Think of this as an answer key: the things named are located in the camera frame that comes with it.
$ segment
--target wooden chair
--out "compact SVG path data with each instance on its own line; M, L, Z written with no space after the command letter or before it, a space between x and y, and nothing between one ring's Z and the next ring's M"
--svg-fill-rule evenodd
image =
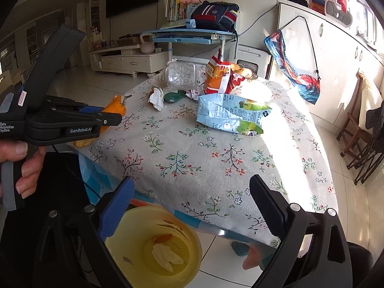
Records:
M362 149L360 148L358 141L361 139L365 143L368 144L372 138L372 135L369 132L359 128L359 120L356 117L354 117L354 115L353 115L353 111L355 110L359 95L361 94L361 90L362 90L361 87L362 87L364 74L362 74L361 72L358 71L356 74L356 77L358 79L357 94L356 94L355 100L353 102L351 112L348 112L348 117L347 117L343 127L341 128L340 133L337 135L336 139L339 141L342 138L344 141L344 144L345 144L345 148L340 153L341 157L344 157L346 154L348 154L352 158L358 160L362 157L362 154L363 154ZM349 122L352 123L352 125L351 125L352 131L347 130L347 126L348 126ZM348 134L351 138L347 139L345 134ZM351 151L351 149L354 149L355 146L358 148L358 151L359 151L358 155L356 155L354 152Z

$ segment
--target yellow bucket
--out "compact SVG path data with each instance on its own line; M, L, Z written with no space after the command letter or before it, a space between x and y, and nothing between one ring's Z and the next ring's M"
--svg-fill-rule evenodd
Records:
M172 236L163 244L183 259L182 264L172 264L172 272L156 262L152 254L156 239L166 234ZM197 233L156 205L126 211L105 244L135 288L183 288L196 276L202 259Z

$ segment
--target row of books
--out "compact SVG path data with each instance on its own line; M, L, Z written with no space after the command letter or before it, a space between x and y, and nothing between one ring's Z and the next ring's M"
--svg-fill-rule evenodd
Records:
M164 0L166 8L166 19L178 21L187 18L187 6L180 3L181 0Z

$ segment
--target fingernail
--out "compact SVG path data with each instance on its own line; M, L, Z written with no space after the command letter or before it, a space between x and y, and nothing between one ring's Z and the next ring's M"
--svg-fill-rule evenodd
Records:
M25 156L28 151L28 144L26 142L16 143L15 153L18 156Z
M31 170L32 168L31 167L27 167L27 168L22 168L22 176L23 177L28 177L30 176L32 173L31 173Z
M16 190L20 194L20 192L25 191L25 187L24 187L24 185L19 185L19 186L16 186Z

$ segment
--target tablecloth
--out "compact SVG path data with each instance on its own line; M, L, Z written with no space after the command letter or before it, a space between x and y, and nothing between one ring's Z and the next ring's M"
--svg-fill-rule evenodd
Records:
M272 108L264 133L247 136L197 123L189 98L155 110L147 102L155 82L136 86L121 124L79 151L115 177L132 177L156 202L274 247L279 239L250 196L254 174L306 211L338 210L324 147L295 88L244 81L233 94Z

